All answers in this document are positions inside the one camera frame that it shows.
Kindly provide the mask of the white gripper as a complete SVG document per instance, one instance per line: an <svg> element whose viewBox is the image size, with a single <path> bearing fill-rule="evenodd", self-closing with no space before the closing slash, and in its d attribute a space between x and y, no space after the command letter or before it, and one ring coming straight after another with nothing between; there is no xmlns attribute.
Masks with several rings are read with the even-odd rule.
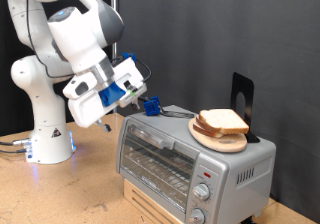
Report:
<svg viewBox="0 0 320 224"><path fill-rule="evenodd" d="M95 123L104 132L111 131L108 124L104 124L102 118L109 111L118 106L118 100L114 100L104 107L98 91L98 82L92 73L74 76L63 89L63 94L68 98L69 110L80 127L87 128ZM138 98L131 102L133 110L139 110Z"/></svg>

